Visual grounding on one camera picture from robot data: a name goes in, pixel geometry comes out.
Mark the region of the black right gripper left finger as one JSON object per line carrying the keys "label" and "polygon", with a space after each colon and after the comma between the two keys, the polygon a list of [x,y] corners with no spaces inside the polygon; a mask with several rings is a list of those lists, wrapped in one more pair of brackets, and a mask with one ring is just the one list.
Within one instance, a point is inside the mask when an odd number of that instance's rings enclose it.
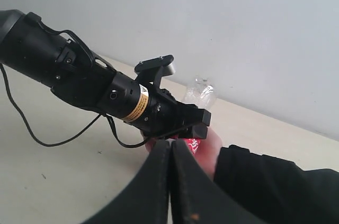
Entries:
{"label": "black right gripper left finger", "polygon": [[155,144],[132,181],[85,223],[167,223],[169,141]]}

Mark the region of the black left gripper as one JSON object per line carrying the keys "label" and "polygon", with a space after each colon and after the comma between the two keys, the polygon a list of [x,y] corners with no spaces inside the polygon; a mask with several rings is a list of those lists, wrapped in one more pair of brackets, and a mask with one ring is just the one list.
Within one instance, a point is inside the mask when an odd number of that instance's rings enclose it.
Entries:
{"label": "black left gripper", "polygon": [[151,91],[151,113],[143,136],[153,139],[206,139],[211,113],[177,101],[166,89]]}

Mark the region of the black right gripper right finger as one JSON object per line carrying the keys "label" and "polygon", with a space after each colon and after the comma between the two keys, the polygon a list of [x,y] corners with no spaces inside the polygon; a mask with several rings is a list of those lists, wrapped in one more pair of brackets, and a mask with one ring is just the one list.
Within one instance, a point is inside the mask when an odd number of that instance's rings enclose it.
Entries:
{"label": "black right gripper right finger", "polygon": [[254,223],[245,211],[206,175],[183,140],[171,144],[173,223]]}

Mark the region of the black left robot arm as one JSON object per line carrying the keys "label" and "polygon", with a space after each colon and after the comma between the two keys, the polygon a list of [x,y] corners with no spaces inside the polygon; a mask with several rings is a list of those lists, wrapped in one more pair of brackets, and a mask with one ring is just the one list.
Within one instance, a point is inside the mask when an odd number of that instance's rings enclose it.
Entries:
{"label": "black left robot arm", "polygon": [[115,117],[144,135],[205,139],[211,114],[177,101],[160,87],[173,74],[172,55],[140,62],[136,78],[117,71],[72,31],[56,31],[41,17],[1,11],[1,63],[46,85],[62,101]]}

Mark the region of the person's open hand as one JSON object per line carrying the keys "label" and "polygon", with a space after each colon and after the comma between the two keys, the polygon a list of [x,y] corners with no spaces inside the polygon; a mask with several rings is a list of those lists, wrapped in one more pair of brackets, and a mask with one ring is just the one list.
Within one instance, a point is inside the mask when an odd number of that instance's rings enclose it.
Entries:
{"label": "person's open hand", "polygon": [[222,147],[221,138],[211,127],[209,127],[206,139],[183,139],[183,141],[186,143],[188,149],[193,154],[193,157],[200,167],[211,179],[213,179],[217,159]]}

